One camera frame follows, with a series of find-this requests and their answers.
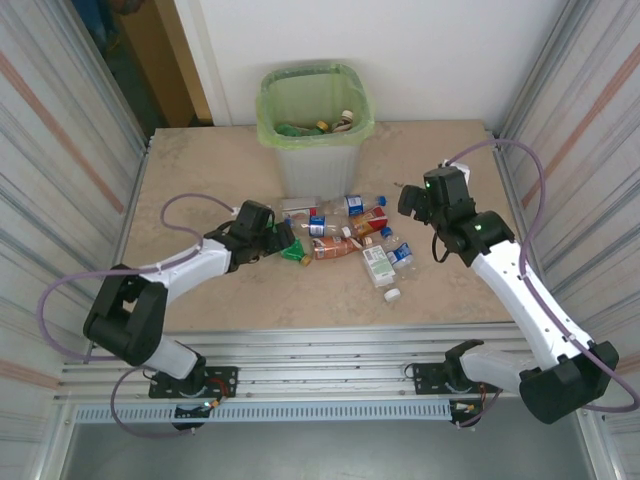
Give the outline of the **clear water bottle blue label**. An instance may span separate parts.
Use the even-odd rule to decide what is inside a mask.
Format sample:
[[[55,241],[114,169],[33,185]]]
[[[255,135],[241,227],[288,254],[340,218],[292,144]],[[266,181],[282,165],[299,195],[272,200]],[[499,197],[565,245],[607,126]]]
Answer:
[[[384,227],[380,234],[381,246],[394,271],[403,280],[415,277],[417,264],[408,242],[396,235],[390,227]]]
[[[325,215],[353,217],[376,207],[384,207],[387,198],[383,195],[362,193],[340,196],[324,201],[319,210]]]
[[[339,215],[295,214],[285,219],[299,237],[321,238],[340,236],[348,238],[351,229],[348,220]]]

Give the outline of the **orange label drink bottle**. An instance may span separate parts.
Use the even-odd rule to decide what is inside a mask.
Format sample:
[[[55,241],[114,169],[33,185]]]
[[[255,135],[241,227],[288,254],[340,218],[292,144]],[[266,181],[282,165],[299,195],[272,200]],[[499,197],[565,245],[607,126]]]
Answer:
[[[317,237],[312,239],[312,249],[315,260],[330,260],[360,251],[363,244],[351,237]]]

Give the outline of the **red yellow label tea bottle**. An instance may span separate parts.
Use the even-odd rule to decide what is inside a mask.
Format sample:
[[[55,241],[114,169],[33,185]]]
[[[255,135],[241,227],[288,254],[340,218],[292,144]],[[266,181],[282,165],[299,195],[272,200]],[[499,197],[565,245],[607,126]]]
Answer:
[[[344,237],[362,238],[381,231],[388,224],[382,207],[374,207],[364,213],[350,217],[340,231]]]

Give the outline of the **white green label bottle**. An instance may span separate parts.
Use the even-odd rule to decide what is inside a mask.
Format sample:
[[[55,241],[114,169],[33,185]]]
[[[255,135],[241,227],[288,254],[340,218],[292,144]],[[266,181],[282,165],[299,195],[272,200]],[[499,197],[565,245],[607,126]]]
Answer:
[[[396,282],[396,272],[386,253],[380,245],[374,245],[362,250],[365,269],[373,286],[379,290],[386,303],[392,303],[401,297]]]

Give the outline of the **grey plastic waste bin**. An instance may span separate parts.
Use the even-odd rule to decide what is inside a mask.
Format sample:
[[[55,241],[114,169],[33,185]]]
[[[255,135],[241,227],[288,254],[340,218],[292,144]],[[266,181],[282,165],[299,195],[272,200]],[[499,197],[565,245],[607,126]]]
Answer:
[[[288,197],[330,199],[351,191],[362,144],[296,151],[267,148],[275,152]]]

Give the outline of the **green bin liner bag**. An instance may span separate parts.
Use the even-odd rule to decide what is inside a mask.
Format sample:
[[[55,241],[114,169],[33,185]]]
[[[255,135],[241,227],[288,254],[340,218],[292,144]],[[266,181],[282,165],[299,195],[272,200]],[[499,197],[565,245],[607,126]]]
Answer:
[[[331,126],[343,111],[353,113],[349,130],[291,137],[276,128],[290,125],[303,131],[319,121]],[[290,66],[265,75],[256,97],[259,142],[282,151],[319,147],[359,146],[375,129],[375,109],[369,89],[356,71],[335,62]]]

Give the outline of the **square clear bottle red label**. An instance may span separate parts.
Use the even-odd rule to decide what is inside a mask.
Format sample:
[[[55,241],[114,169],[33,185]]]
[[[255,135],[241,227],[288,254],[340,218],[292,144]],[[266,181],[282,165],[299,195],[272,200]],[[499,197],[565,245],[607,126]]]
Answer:
[[[277,213],[283,219],[294,215],[313,216],[318,212],[322,203],[320,197],[283,198],[278,203]]]

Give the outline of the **aluminium rail frame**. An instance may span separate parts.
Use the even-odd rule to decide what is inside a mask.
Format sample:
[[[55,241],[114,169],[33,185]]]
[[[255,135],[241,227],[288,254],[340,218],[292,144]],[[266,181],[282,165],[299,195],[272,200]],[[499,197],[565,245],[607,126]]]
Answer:
[[[239,369],[237,400],[398,399],[408,364],[440,362],[469,339],[515,355],[530,349],[511,323],[175,332],[213,366]]]

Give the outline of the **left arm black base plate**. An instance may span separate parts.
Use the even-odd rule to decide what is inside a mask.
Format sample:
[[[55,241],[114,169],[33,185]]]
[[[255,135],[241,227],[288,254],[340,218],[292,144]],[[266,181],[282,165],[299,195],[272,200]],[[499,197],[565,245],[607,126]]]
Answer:
[[[151,399],[220,399],[236,396],[239,369],[233,366],[196,366],[184,379],[163,372],[152,376],[148,390]]]

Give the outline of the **wooden door frame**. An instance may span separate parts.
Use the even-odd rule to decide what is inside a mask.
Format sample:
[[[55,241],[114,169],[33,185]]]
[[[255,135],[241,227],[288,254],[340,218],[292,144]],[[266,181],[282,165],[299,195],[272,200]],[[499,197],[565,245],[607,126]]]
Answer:
[[[160,124],[211,126],[212,115],[176,0],[107,0],[107,4]]]

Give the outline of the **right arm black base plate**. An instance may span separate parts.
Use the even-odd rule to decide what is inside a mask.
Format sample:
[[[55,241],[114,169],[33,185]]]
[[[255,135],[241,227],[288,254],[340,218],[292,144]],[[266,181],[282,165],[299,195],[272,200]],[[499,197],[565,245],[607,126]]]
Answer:
[[[452,394],[443,363],[413,363],[411,379],[417,395]]]

